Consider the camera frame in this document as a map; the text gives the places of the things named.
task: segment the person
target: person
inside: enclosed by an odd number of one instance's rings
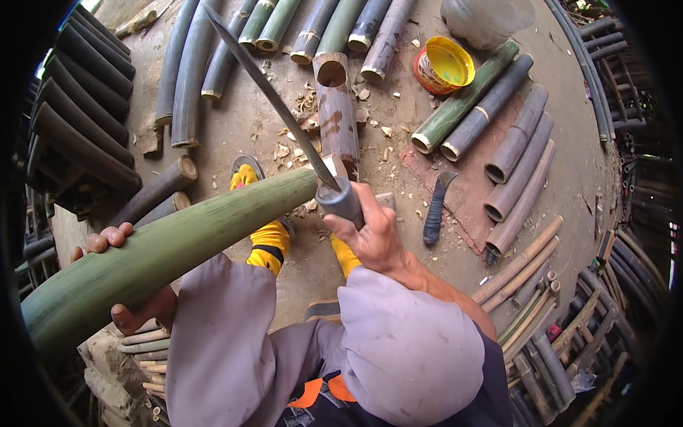
[[[258,180],[244,164],[231,191]],[[346,286],[341,325],[314,319],[271,334],[275,279],[289,246],[279,220],[252,233],[245,262],[219,253],[137,310],[111,317],[131,335],[156,318],[171,332],[169,419],[181,426],[511,426],[503,354],[488,315],[433,275],[399,237],[395,212],[352,183],[365,226],[327,215]],[[121,247],[122,224],[87,250]],[[74,250],[73,260],[83,256]]]

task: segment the dark bamboo tube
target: dark bamboo tube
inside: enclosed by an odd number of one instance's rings
[[[209,39],[213,34],[211,21],[204,8],[215,10],[220,4],[221,0],[199,0],[199,6],[192,18],[185,49],[182,51],[176,93],[173,98],[172,148],[192,148],[199,145],[199,99],[208,59]]]
[[[114,92],[125,99],[130,97],[133,82],[110,64],[71,24],[66,23],[62,27],[56,45]]]
[[[135,163],[133,155],[89,118],[58,86],[52,77],[47,79],[38,96],[38,102],[42,103],[43,101],[47,101],[50,107],[55,110],[55,113],[82,134],[82,136],[119,162],[128,167],[133,167]]]
[[[95,101],[85,89],[74,79],[59,61],[57,56],[52,56],[45,64],[44,79],[53,78],[66,95],[79,106],[93,121],[109,134],[115,141],[125,145],[128,139],[126,128],[116,121],[102,105]]]
[[[349,49],[361,53],[370,49],[390,4],[391,0],[368,0],[348,36]]]
[[[86,69],[78,65],[67,54],[55,49],[53,54],[57,56],[61,64],[71,74],[76,82],[95,100],[104,107],[117,122],[123,123],[128,117],[128,101],[109,86],[99,81]]]
[[[73,350],[111,322],[113,304],[139,307],[171,281],[312,199],[317,188],[316,175],[297,168],[148,224],[123,247],[87,254],[21,304],[38,354],[53,358]]]
[[[522,383],[524,383],[524,387],[527,389],[527,393],[529,393],[529,396],[531,397],[531,400],[536,406],[538,413],[541,415],[543,425],[549,425],[553,422],[557,414],[553,413],[553,411],[550,409],[550,405],[548,404],[546,397],[543,395],[543,392],[541,391],[540,387],[538,387],[538,383],[536,382],[536,378],[533,375],[533,369],[529,364],[529,360],[526,356],[520,353],[517,356],[515,356],[513,361],[514,365],[517,367],[517,370],[519,371]]]
[[[111,33],[97,18],[95,18],[90,12],[88,12],[82,5],[78,4],[74,11],[76,13],[81,14],[83,18],[85,18],[89,23],[93,25],[93,27],[97,28],[97,30],[104,35],[106,38],[108,38],[112,43],[114,43],[116,46],[119,47],[126,55],[130,55],[130,49],[119,39],[116,38],[115,35]]]
[[[374,49],[379,49],[378,46],[381,44],[378,40]],[[470,111],[479,98],[486,93],[489,86],[512,62],[512,58],[518,52],[519,45],[508,40],[479,67],[472,83],[455,91],[446,101],[442,102],[438,109],[410,137],[410,141],[417,151],[427,154],[437,149],[443,139],[458,125],[458,122]]]
[[[103,183],[128,194],[140,188],[140,175],[82,136],[47,102],[38,108],[35,132],[70,162],[76,163]]]
[[[230,22],[227,24],[227,30],[237,38],[242,33],[245,28],[245,24],[251,15],[251,11],[254,10],[257,0],[242,0],[240,7],[232,14]],[[235,57],[232,54],[230,48],[227,44],[220,39],[216,51],[214,52],[213,58],[211,59],[211,64],[209,69],[206,71],[206,77],[204,77],[204,84],[201,86],[201,97],[208,100],[217,101],[221,99],[223,95],[223,90],[225,90],[225,82],[227,81],[227,75],[232,68],[232,63],[235,61]]]
[[[159,77],[159,93],[156,98],[156,125],[169,126],[173,121],[173,100],[176,94],[178,71],[182,59],[187,33],[190,30],[192,17],[195,15],[199,0],[184,0],[176,23],[173,26],[171,40],[166,47],[164,64]]]
[[[342,53],[346,48],[356,19],[361,14],[366,0],[339,0],[327,28],[322,34],[316,56],[322,53]]]
[[[323,53],[313,59],[318,93],[322,155],[336,154],[351,180],[360,180],[358,130],[343,53]]]
[[[300,3],[301,0],[279,0],[256,40],[257,48],[264,52],[277,52]]]
[[[192,206],[190,198],[182,191],[176,191],[169,198],[161,202],[156,208],[152,209],[147,215],[142,217],[140,221],[135,223],[135,228],[140,228],[151,222],[166,217],[179,210]]]
[[[486,248],[496,256],[502,256],[507,252],[512,242],[514,242],[517,233],[519,233],[522,223],[529,216],[529,212],[531,212],[531,208],[533,208],[538,198],[538,193],[545,184],[546,175],[548,174],[548,169],[550,169],[550,164],[553,162],[554,155],[555,143],[552,139],[549,139],[545,150],[543,150],[543,155],[529,179],[529,183],[520,195],[514,208],[510,211],[505,221],[498,223],[491,234],[488,235],[488,238],[486,238]]]
[[[548,100],[548,91],[541,85],[531,86],[531,91],[524,100],[514,124],[507,130],[501,145],[484,165],[486,175],[497,184],[505,184],[515,169],[527,142],[536,128],[543,107]]]
[[[393,0],[391,2],[387,13],[382,20],[382,25],[380,25],[379,31],[377,32],[377,37],[375,37],[375,41],[367,52],[367,56],[363,62],[361,76],[363,76],[365,80],[370,83],[382,83],[387,78],[387,68],[391,63],[391,59],[396,50],[396,44],[401,36],[401,30],[408,21],[408,18],[410,18],[410,13],[413,11],[414,4],[415,2],[413,0]],[[501,70],[507,65],[502,64],[505,64],[504,60],[499,62]]]
[[[541,249],[543,249],[550,239],[553,238],[563,222],[563,218],[557,215],[555,219],[553,219],[553,222],[551,222],[522,253],[513,258],[505,268],[491,277],[484,285],[480,286],[479,289],[471,295],[471,298],[477,304],[481,305],[484,301],[492,297],[519,273],[530,260],[534,259],[534,257],[541,252]]]
[[[522,191],[529,184],[531,174],[543,154],[552,129],[552,117],[548,113],[543,113],[519,164],[510,174],[510,179],[505,184],[498,184],[484,200],[484,210],[493,221],[505,221],[512,211]]]
[[[68,22],[69,25],[71,25],[81,35],[81,37],[85,39],[86,42],[90,43],[90,46],[98,51],[98,53],[102,55],[102,57],[105,58],[111,65],[113,65],[114,68],[119,70],[119,72],[121,72],[121,74],[123,74],[128,80],[133,79],[133,76],[135,76],[135,67],[129,61],[116,53],[93,33],[88,31],[75,18],[69,18]]]
[[[327,28],[327,23],[332,17],[339,0],[317,0],[313,6],[308,19],[301,28],[292,52],[290,59],[299,65],[310,65],[313,62],[313,56],[318,50],[318,45],[322,34]]]
[[[491,123],[491,120],[498,115],[517,86],[527,76],[532,65],[533,58],[528,53],[521,55],[512,63],[491,90],[441,144],[441,154],[446,159],[455,162],[467,153],[484,129]]]
[[[237,40],[242,46],[253,51],[256,49],[256,41],[261,31],[266,26],[270,14],[273,13],[279,0],[259,0],[251,13],[245,28]]]
[[[109,225],[118,227],[124,222],[133,224],[138,222],[164,199],[196,180],[198,175],[197,166],[192,159],[189,156],[181,156],[178,161],[138,191],[109,222]]]

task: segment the bamboo tube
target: bamboo tube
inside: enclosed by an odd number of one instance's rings
[[[47,79],[38,95],[37,102],[42,104],[43,101],[47,101],[50,107],[55,110],[55,113],[69,123],[74,130],[101,148],[102,151],[124,165],[133,167],[135,164],[133,155],[89,118],[59,87],[52,77]]]
[[[154,119],[157,126],[169,126],[173,121],[173,100],[176,96],[180,60],[198,3],[199,0],[184,0],[180,12],[178,12],[176,23],[173,25],[173,34],[166,47],[164,64],[161,66],[161,76],[159,77],[156,118]]]
[[[261,31],[266,26],[270,14],[277,6],[278,0],[259,0],[251,13],[245,28],[240,34],[238,42],[245,48],[253,51],[256,49],[256,41]]]
[[[493,297],[489,298],[485,303],[482,304],[482,309],[490,313],[494,308],[498,307],[502,302],[504,302],[510,295],[514,294],[517,289],[519,289],[522,284],[530,278],[534,271],[536,271],[541,264],[543,264],[548,257],[554,252],[555,248],[559,244],[559,238],[554,236],[538,253],[534,259],[530,261],[522,271],[517,274],[512,280],[510,280],[498,293]]]
[[[339,0],[327,28],[322,34],[316,56],[323,53],[342,53],[346,48],[356,19],[361,14],[366,0]]]
[[[123,247],[87,254],[21,304],[38,354],[49,358],[72,350],[111,322],[112,305],[138,307],[171,281],[312,199],[316,189],[316,175],[297,168],[147,224]]]
[[[390,4],[391,0],[368,0],[348,36],[349,49],[361,53],[370,49]]]
[[[173,94],[172,148],[192,148],[199,145],[199,100],[208,60],[209,41],[213,34],[211,21],[204,8],[215,10],[221,2],[222,0],[199,0],[192,17],[180,58],[176,92]]]
[[[109,222],[109,225],[118,227],[124,222],[138,222],[164,199],[196,180],[198,175],[195,162],[189,156],[180,156],[178,161],[138,191]]]
[[[327,28],[327,23],[332,17],[339,0],[318,0],[313,6],[313,10],[301,28],[290,59],[299,65],[309,65],[313,61],[313,55],[318,50],[318,44],[322,34]]]
[[[490,91],[482,98],[476,107],[455,130],[448,135],[441,144],[441,154],[451,162],[458,161],[464,156],[470,147],[478,140],[481,133],[491,123],[503,105],[507,102],[515,89],[533,65],[533,58],[530,54],[521,55],[505,71],[505,74],[493,85]]]
[[[552,117],[548,113],[543,113],[531,136],[529,145],[522,154],[510,179],[505,184],[498,184],[484,201],[484,210],[493,221],[503,222],[510,214],[522,191],[529,183],[529,179],[548,143],[552,129]]]
[[[562,226],[564,219],[557,215],[553,222],[541,232],[541,234],[534,240],[522,253],[517,255],[510,261],[505,268],[500,270],[496,275],[491,277],[483,286],[480,286],[471,297],[477,304],[482,304],[489,299],[493,294],[498,292],[505,284],[507,284],[527,263],[541,252],[546,244],[553,238],[557,230]]]
[[[377,46],[379,45],[379,42],[375,43],[375,49],[378,49]],[[410,141],[416,149],[423,154],[431,153],[437,149],[446,135],[458,125],[518,52],[519,45],[517,43],[512,40],[505,42],[491,58],[479,67],[472,83],[449,96],[413,133]]]
[[[128,139],[126,128],[116,121],[66,70],[56,55],[50,56],[45,64],[43,79],[52,78],[66,95],[93,121],[108,133],[119,144],[124,145]]]
[[[538,383],[536,383],[536,379],[533,376],[533,370],[529,365],[529,360],[526,358],[526,356],[520,353],[515,356],[514,365],[519,371],[519,375],[522,378],[524,387],[527,389],[527,393],[529,393],[529,396],[536,406],[538,413],[541,415],[543,425],[549,425],[553,422],[557,414],[553,414],[550,409],[550,405],[548,405],[545,396],[543,396],[543,392],[538,387]]]
[[[227,30],[233,37],[238,38],[245,28],[245,24],[254,10],[257,0],[242,0],[240,7],[232,14]],[[208,100],[217,101],[221,99],[227,75],[230,72],[235,56],[227,44],[221,38],[216,47],[216,51],[211,58],[211,64],[206,71],[204,83],[201,85],[201,97]]]
[[[261,30],[261,35],[256,40],[256,47],[264,52],[277,52],[280,48],[282,37],[290,26],[294,13],[301,0],[280,0],[275,6],[273,13],[268,18],[266,26]]]
[[[507,252],[525,219],[529,216],[531,208],[533,208],[538,194],[545,184],[554,155],[555,143],[552,139],[549,139],[543,155],[529,179],[527,187],[522,192],[522,195],[519,196],[519,199],[517,199],[514,208],[510,211],[505,221],[496,224],[491,234],[486,238],[486,248],[496,256],[502,256]]]
[[[140,187],[140,175],[137,172],[88,141],[55,113],[47,102],[38,108],[33,128],[36,134],[48,139],[58,153],[103,183],[125,193],[134,193]]]
[[[545,87],[531,86],[531,91],[524,100],[514,124],[508,128],[501,145],[484,165],[486,175],[493,182],[505,184],[510,179],[510,175],[527,147],[531,133],[543,114],[547,100],[548,91]]]
[[[336,154],[349,179],[360,181],[361,150],[347,69],[348,59],[343,53],[323,53],[313,59],[322,155]]]

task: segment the bamboo stick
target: bamboo stick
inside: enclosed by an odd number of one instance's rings
[[[301,0],[280,0],[256,40],[256,47],[264,52],[277,52],[285,31],[290,26]]]
[[[327,28],[322,34],[316,56],[323,53],[342,53],[346,48],[356,19],[361,14],[366,0],[339,0]]]
[[[541,232],[541,234],[519,255],[508,263],[505,268],[500,270],[496,275],[491,277],[483,286],[480,286],[471,297],[477,304],[482,304],[484,301],[493,296],[503,286],[505,286],[527,263],[541,252],[548,241],[553,238],[557,230],[560,229],[564,219],[557,215],[553,222]]]
[[[138,191],[109,222],[109,225],[118,227],[124,222],[138,222],[164,199],[194,182],[198,175],[195,162],[189,156],[180,156],[177,162],[171,164],[161,175]]]
[[[256,41],[258,36],[261,35],[261,31],[266,26],[270,14],[273,13],[273,9],[277,6],[279,0],[259,0],[251,13],[245,28],[240,34],[240,38],[237,40],[242,46],[253,51],[256,49]]]
[[[318,50],[322,34],[327,28],[327,23],[338,3],[339,0],[318,0],[316,2],[294,42],[290,53],[292,61],[299,65],[310,65],[313,61],[313,55]]]
[[[455,91],[441,103],[438,109],[413,133],[410,141],[418,151],[431,153],[455,128],[472,106],[510,64],[519,52],[519,45],[512,40],[505,44],[479,67],[472,83]]]
[[[517,199],[510,214],[504,222],[496,224],[491,234],[486,238],[486,248],[496,256],[502,256],[514,242],[522,224],[529,216],[538,194],[546,182],[546,176],[555,155],[555,143],[548,140],[543,155],[534,169],[527,187]]]
[[[530,54],[524,53],[505,71],[481,101],[462,119],[458,127],[441,144],[441,154],[451,162],[458,161],[478,140],[533,65]]]
[[[312,199],[316,189],[316,175],[298,168],[147,224],[123,247],[87,254],[22,302],[36,350],[49,358],[73,349],[111,322],[112,305],[138,307],[171,281]]]

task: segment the cut bamboo segment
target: cut bamboo segment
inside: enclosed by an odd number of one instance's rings
[[[299,33],[290,59],[299,65],[310,65],[316,54],[322,34],[332,17],[339,0],[318,0]]]
[[[72,350],[111,322],[112,305],[139,307],[192,268],[312,199],[317,188],[312,171],[294,169],[147,224],[122,247],[87,254],[21,303],[38,354],[50,358]]]
[[[242,46],[253,51],[256,49],[256,41],[261,35],[261,31],[266,26],[270,14],[273,13],[273,9],[277,5],[279,0],[259,0],[254,7],[251,16],[249,17],[245,28],[240,34],[240,38],[237,40]]]
[[[277,52],[300,3],[301,0],[279,0],[256,41],[256,47],[264,52]]]
[[[316,56],[323,53],[341,53],[346,48],[356,19],[361,14],[366,0],[339,0],[327,28],[322,34]]]
[[[484,95],[489,86],[512,62],[512,58],[518,52],[519,45],[517,43],[512,40],[505,42],[491,58],[479,67],[472,83],[449,96],[413,133],[410,141],[416,149],[424,154],[437,149],[446,135],[458,125],[472,106]]]
[[[550,164],[553,162],[554,155],[555,143],[552,139],[549,139],[543,155],[529,179],[527,187],[517,200],[514,208],[505,221],[498,223],[491,234],[488,235],[488,238],[486,238],[486,248],[496,256],[503,256],[507,252],[512,242],[514,242],[517,233],[519,233],[524,220],[529,216],[529,212],[531,212],[538,194],[545,185],[546,176],[548,175]]]
[[[180,156],[178,161],[167,167],[161,175],[134,195],[109,222],[109,225],[118,227],[124,222],[138,222],[164,199],[196,180],[198,175],[195,162],[189,156]]]

